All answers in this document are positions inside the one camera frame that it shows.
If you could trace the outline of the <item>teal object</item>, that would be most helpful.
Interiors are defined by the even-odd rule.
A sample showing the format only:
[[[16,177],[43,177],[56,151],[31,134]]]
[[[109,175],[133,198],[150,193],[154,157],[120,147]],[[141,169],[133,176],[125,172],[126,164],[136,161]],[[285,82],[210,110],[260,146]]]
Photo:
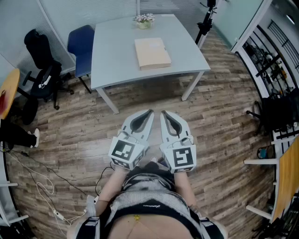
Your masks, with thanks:
[[[268,159],[268,149],[267,147],[261,147],[257,150],[258,159]]]

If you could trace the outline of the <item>white furniture frame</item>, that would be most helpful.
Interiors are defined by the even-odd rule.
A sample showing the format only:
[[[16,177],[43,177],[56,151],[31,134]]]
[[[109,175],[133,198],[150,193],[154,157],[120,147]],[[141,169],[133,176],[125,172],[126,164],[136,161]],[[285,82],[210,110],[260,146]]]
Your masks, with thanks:
[[[12,187],[18,183],[9,181],[5,153],[0,150],[0,226],[11,226],[28,218],[28,215],[21,215],[14,202]]]

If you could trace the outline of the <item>person's left forearm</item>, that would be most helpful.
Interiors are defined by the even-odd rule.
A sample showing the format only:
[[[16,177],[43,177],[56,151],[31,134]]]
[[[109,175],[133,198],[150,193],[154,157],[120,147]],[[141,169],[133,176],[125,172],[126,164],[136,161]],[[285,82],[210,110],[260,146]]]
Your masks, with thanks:
[[[100,215],[107,207],[108,203],[121,191],[125,178],[130,170],[116,166],[115,171],[104,185],[97,203],[95,204],[96,214]]]

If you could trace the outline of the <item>round wooden table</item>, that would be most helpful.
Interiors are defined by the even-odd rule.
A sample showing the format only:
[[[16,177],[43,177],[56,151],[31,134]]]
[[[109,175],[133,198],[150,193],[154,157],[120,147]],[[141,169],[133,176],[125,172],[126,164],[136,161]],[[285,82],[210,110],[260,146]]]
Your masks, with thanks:
[[[38,100],[24,90],[22,90],[18,85],[20,81],[20,70],[18,68],[13,69],[4,80],[1,88],[0,88],[0,119],[5,119],[11,106],[13,104],[16,93],[20,93],[25,96],[28,100],[21,110],[21,117],[23,124],[29,125],[33,122],[37,108],[38,108]]]

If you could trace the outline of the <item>black office chair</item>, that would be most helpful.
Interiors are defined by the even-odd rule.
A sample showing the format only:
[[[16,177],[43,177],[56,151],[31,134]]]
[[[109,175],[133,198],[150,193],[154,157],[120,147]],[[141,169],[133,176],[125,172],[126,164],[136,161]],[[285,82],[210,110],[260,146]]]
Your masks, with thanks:
[[[33,29],[25,35],[24,44],[40,71],[37,77],[32,77],[31,71],[29,71],[22,85],[26,85],[28,81],[33,82],[30,96],[44,99],[44,101],[52,96],[54,109],[59,110],[59,106],[56,104],[57,92],[74,93],[72,89],[63,87],[65,81],[71,79],[71,74],[66,73],[60,76],[62,64],[53,58],[49,40],[45,34],[41,35],[36,29]]]

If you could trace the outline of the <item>black swivel chair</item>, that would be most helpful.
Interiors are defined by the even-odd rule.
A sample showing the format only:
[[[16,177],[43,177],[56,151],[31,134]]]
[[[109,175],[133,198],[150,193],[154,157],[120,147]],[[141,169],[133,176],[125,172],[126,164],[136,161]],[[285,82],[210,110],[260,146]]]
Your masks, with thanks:
[[[269,97],[262,98],[261,102],[255,101],[259,114],[246,111],[260,120],[259,126],[254,133],[258,135],[264,127],[265,135],[272,131],[286,131],[287,126],[299,123],[299,89],[294,89],[289,94],[276,98],[273,92]]]

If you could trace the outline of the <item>person's right forearm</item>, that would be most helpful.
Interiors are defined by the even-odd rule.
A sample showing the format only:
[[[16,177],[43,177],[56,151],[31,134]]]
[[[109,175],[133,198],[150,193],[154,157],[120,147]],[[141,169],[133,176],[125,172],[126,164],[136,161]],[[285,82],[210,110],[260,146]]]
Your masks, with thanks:
[[[174,182],[176,186],[176,192],[186,201],[187,205],[198,209],[196,197],[192,190],[187,173],[175,173]]]

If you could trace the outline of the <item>white shelf rack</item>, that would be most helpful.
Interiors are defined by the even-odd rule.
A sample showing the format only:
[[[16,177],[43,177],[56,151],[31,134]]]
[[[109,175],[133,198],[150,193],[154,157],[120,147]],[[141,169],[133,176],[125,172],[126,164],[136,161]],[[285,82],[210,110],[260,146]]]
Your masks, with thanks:
[[[272,0],[239,49],[261,98],[299,89],[299,0]]]

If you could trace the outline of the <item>wooden table with white frame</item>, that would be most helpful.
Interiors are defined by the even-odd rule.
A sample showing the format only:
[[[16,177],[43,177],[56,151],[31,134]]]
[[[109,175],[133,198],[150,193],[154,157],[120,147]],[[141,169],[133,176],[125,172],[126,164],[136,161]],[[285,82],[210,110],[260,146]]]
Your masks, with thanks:
[[[271,222],[280,218],[286,212],[293,196],[299,191],[299,135],[284,140],[290,141],[291,144],[280,158],[243,161],[244,164],[276,166],[277,179],[274,183],[275,201],[272,213],[266,213],[250,205],[246,206],[246,209],[250,212],[262,216]]]

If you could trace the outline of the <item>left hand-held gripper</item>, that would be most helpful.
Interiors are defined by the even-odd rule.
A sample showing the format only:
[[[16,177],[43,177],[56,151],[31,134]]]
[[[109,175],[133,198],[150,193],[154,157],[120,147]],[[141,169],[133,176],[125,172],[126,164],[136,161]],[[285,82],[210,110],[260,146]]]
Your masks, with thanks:
[[[128,170],[135,168],[149,148],[147,140],[153,120],[152,109],[138,111],[125,119],[122,130],[119,130],[117,136],[113,137],[108,152],[114,165]]]

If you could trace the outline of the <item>grey square table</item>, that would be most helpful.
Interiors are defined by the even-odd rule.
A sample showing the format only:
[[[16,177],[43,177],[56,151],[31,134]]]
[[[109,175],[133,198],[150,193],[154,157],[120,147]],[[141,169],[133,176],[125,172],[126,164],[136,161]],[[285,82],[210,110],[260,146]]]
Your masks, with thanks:
[[[160,37],[171,58],[166,68],[140,70],[135,40]],[[111,110],[119,110],[105,88],[117,84],[181,73],[197,73],[181,99],[187,100],[204,72],[210,67],[195,41],[173,14],[157,14],[153,27],[139,29],[132,17],[124,17],[96,25],[93,53],[91,88],[95,89]]]

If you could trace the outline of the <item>blue chair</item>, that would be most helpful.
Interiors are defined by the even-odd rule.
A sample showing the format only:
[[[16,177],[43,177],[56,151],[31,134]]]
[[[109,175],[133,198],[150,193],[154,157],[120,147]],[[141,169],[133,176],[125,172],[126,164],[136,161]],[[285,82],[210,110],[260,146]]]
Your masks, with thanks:
[[[83,81],[83,76],[89,76],[92,69],[92,53],[94,29],[90,25],[84,25],[69,33],[67,50],[73,54],[75,60],[75,77],[84,85],[86,90],[91,94],[91,90]]]

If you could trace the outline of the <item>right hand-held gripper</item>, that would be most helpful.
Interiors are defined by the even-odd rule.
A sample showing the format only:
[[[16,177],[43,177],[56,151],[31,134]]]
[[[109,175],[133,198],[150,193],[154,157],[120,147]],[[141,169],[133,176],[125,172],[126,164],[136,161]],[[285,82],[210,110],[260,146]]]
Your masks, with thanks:
[[[160,114],[163,144],[162,156],[172,174],[192,171],[196,167],[196,146],[188,123],[177,114],[162,111]]]

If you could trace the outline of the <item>person's torso in striped top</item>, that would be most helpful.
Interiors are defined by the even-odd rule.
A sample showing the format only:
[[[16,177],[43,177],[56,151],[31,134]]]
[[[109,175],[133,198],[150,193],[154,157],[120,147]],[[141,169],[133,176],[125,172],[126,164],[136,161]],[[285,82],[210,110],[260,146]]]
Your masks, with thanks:
[[[67,231],[67,239],[228,239],[226,228],[176,192],[174,174],[157,158],[127,174],[100,214],[95,203]]]

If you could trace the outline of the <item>black tripod stand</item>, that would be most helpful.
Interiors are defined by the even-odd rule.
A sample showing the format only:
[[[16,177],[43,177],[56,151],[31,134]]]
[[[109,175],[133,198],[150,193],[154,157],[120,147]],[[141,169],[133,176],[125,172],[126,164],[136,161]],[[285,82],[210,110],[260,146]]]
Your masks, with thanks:
[[[215,10],[217,9],[216,3],[217,3],[217,0],[207,0],[206,5],[203,5],[201,3],[201,5],[208,8],[208,11],[205,15],[205,18],[204,18],[203,22],[197,23],[198,28],[199,28],[199,33],[197,35],[195,43],[197,44],[199,49],[201,48],[207,33],[212,28],[213,14],[216,13]]]

